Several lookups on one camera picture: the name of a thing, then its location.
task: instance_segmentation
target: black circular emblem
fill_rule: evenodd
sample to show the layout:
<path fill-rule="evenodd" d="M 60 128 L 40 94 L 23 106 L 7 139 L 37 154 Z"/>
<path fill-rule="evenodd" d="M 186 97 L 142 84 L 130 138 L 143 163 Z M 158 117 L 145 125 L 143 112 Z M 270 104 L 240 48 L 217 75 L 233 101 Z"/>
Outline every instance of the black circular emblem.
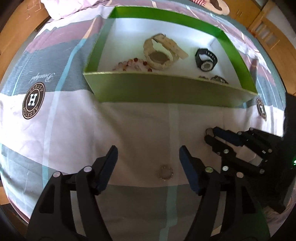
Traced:
<path fill-rule="evenodd" d="M 266 111 L 265 111 L 265 107 L 264 107 L 262 100 L 260 100 L 258 98 L 256 100 L 256 105 L 257 105 L 257 110 L 258 110 L 259 115 L 266 121 L 267 116 L 266 116 Z"/>
<path fill-rule="evenodd" d="M 25 119 L 34 117 L 42 105 L 45 86 L 42 82 L 35 83 L 27 92 L 22 103 L 22 115 Z"/>

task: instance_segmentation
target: pink pillow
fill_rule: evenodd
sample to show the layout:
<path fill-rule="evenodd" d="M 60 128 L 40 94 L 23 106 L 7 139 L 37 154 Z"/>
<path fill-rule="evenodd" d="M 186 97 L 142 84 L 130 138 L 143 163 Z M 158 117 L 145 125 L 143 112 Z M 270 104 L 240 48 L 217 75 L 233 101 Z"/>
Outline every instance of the pink pillow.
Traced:
<path fill-rule="evenodd" d="M 48 14 L 59 20 L 79 10 L 95 5 L 100 0 L 41 0 Z"/>

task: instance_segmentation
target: beige watch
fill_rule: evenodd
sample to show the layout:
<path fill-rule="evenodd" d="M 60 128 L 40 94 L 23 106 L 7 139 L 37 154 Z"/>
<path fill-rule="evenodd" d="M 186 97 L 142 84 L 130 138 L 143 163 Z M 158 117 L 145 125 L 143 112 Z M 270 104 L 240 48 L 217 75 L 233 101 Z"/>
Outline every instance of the beige watch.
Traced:
<path fill-rule="evenodd" d="M 161 43 L 162 46 L 171 53 L 173 59 L 171 60 L 165 53 L 154 49 L 152 40 Z M 188 54 L 184 52 L 175 41 L 167 38 L 164 34 L 156 34 L 147 39 L 143 47 L 147 63 L 154 69 L 166 69 L 175 63 L 179 57 L 181 59 L 188 57 Z"/>

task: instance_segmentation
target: green box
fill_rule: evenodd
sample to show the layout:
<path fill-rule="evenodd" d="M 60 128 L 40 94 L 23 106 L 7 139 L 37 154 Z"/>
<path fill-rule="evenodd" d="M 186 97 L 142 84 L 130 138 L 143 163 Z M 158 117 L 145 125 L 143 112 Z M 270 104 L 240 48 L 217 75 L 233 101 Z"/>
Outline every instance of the green box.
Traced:
<path fill-rule="evenodd" d="M 214 36 L 233 65 L 242 88 L 202 78 L 162 73 L 98 72 L 103 48 L 116 18 L 171 22 Z M 100 31 L 83 74 L 99 102 L 158 102 L 236 107 L 257 95 L 249 70 L 221 29 L 187 15 L 150 7 L 115 7 Z"/>

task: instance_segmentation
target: box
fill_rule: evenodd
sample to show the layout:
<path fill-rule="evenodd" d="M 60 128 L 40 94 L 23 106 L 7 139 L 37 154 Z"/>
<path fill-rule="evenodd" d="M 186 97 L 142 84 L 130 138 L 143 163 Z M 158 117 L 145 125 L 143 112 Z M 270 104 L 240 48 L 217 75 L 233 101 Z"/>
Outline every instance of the box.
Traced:
<path fill-rule="evenodd" d="M 164 71 L 112 72 L 118 62 L 143 58 L 144 41 L 163 33 L 189 54 Z M 218 58 L 210 72 L 195 64 L 198 48 Z M 100 102 L 159 102 L 238 106 L 257 95 L 240 54 L 219 28 L 190 16 L 150 7 L 113 9 L 84 69 L 84 77 Z M 199 76 L 219 75 L 228 84 Z"/>

